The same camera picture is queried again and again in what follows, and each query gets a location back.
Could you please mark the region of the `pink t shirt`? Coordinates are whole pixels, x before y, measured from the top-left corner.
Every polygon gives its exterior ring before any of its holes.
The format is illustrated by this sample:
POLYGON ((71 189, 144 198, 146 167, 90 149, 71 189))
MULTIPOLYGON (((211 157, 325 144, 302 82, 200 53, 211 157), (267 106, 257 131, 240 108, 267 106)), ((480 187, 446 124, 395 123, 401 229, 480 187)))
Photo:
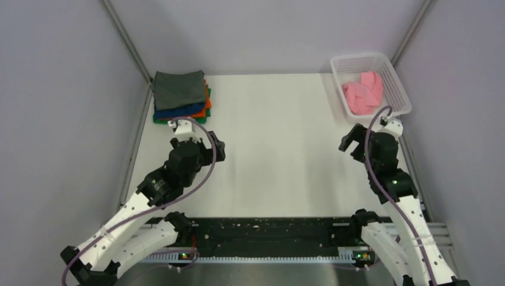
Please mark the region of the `pink t shirt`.
POLYGON ((347 105, 352 114, 373 114, 382 105, 384 86, 379 73, 367 71, 360 74, 360 81, 349 81, 341 85, 347 105))

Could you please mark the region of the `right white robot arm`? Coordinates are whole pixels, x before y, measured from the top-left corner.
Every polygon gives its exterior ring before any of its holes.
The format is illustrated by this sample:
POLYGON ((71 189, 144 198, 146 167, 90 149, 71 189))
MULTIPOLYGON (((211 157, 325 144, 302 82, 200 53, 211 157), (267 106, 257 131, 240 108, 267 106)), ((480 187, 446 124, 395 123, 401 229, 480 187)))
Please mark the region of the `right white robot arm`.
POLYGON ((341 151, 358 143, 351 156, 365 165, 370 188, 397 231, 393 238, 375 212, 361 209, 351 217, 350 240, 371 247, 396 285, 469 285, 442 256, 413 180, 398 166, 401 131, 398 122, 389 122, 377 132, 357 123, 342 138, 341 151))

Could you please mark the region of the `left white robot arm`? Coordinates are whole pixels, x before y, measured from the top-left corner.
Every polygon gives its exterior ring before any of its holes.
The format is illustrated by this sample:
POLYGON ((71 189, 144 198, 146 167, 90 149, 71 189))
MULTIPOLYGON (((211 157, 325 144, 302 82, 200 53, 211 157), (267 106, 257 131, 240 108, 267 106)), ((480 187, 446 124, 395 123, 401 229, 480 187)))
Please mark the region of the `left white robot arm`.
POLYGON ((124 206, 88 240, 60 253, 66 264, 62 285, 68 274, 79 285, 114 285, 153 252, 192 241, 191 221, 168 208, 200 189, 225 160, 225 143, 213 131, 205 135, 210 148, 194 136, 173 138, 167 161, 145 176, 124 206))

